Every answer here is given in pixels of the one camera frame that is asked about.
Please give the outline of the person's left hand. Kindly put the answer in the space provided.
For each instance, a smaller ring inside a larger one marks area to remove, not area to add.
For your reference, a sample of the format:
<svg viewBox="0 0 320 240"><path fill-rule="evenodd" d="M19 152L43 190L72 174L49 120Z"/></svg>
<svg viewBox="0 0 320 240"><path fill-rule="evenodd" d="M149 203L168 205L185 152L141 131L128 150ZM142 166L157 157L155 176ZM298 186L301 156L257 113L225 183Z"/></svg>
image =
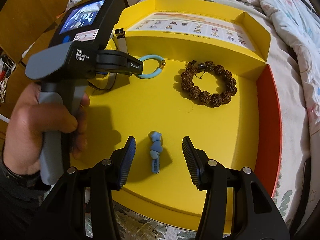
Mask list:
<svg viewBox="0 0 320 240"><path fill-rule="evenodd" d="M73 133L72 155L80 157L87 148L87 94L82 97L78 113L72 116L64 105L39 104L40 85L29 84L20 95L7 126L3 163L18 175L32 175L40 170L39 156L44 132Z"/></svg>

